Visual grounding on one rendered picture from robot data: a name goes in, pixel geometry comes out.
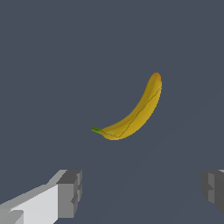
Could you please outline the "yellow banana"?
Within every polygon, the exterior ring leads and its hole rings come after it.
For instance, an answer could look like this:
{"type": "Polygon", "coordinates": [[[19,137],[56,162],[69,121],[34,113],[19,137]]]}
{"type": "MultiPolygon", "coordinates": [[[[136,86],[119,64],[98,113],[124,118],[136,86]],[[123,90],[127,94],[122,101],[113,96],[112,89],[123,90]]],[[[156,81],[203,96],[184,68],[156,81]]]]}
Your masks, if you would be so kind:
{"type": "Polygon", "coordinates": [[[151,117],[162,91],[162,80],[159,73],[154,73],[143,92],[143,95],[131,111],[129,115],[123,118],[120,122],[110,125],[106,128],[92,128],[92,131],[98,133],[108,140],[121,140],[131,136],[137,132],[151,117]]]}

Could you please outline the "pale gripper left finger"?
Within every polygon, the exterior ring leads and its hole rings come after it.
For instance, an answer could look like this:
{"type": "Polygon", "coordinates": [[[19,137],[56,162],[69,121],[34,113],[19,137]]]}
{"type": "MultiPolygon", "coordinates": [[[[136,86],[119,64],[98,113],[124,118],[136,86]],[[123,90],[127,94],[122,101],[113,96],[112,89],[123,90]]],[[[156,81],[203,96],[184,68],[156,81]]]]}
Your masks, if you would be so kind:
{"type": "Polygon", "coordinates": [[[0,205],[0,224],[54,224],[73,218],[82,195],[82,171],[59,170],[45,185],[0,205]]]}

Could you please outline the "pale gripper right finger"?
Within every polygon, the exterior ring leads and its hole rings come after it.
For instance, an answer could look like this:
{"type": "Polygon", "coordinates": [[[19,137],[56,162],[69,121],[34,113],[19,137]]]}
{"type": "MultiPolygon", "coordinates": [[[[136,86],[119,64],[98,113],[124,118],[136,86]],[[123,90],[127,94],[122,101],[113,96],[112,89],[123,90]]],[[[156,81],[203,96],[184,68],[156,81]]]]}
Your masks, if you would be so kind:
{"type": "Polygon", "coordinates": [[[200,178],[203,196],[224,214],[224,170],[202,171],[200,178]]]}

